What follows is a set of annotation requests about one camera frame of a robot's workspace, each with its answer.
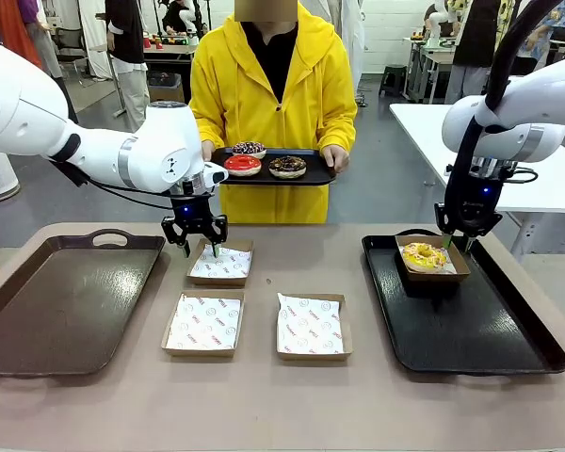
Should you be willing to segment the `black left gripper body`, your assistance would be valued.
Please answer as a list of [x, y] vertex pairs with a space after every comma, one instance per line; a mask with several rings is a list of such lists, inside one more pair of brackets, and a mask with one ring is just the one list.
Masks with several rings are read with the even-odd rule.
[[209, 232], [214, 223], [209, 194], [171, 198], [174, 224], [182, 232]]

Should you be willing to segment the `person left hand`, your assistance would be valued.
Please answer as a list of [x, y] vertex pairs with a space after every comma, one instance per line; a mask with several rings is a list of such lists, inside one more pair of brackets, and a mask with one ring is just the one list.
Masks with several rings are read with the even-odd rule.
[[349, 153], [341, 146], [332, 144], [321, 150], [327, 166], [336, 174], [344, 172], [349, 165]]

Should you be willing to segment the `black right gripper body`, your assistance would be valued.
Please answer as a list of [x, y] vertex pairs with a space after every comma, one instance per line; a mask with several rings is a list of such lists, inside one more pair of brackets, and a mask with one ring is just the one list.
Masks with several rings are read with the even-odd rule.
[[501, 219], [496, 212], [503, 183], [467, 175], [450, 185], [450, 218], [459, 231], [490, 231]]

